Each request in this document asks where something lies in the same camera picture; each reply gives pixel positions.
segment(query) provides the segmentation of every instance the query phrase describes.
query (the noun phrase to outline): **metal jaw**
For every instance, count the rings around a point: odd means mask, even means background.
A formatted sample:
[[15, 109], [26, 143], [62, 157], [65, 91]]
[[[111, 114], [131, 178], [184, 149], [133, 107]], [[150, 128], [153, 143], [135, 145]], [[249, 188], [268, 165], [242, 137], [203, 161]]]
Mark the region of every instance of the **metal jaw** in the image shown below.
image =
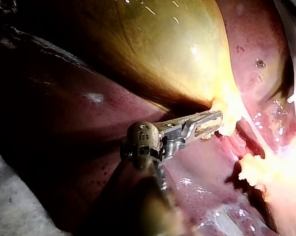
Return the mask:
[[165, 122], [153, 123], [162, 141], [162, 160], [173, 155], [198, 139], [206, 138], [218, 130], [222, 121], [221, 111], [205, 111]]

